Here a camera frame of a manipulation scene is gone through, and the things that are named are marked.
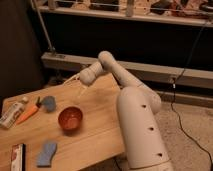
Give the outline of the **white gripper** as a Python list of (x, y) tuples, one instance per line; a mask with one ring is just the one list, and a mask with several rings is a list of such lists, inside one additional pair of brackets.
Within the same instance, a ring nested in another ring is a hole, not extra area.
[(92, 85), (94, 82), (94, 73), (91, 69), (86, 68), (80, 72), (80, 75), (76, 74), (67, 79), (63, 85), (69, 84), (72, 81), (80, 79), (81, 83), (84, 84), (81, 86), (77, 98), (80, 98), (88, 89), (88, 86)]

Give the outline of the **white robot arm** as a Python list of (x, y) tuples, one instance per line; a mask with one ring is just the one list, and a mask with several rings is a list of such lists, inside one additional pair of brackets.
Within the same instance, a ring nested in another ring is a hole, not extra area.
[(91, 86), (100, 76), (111, 73), (123, 89), (116, 109), (130, 171), (174, 171), (154, 115), (161, 109), (160, 96), (122, 67), (108, 51), (69, 78)]

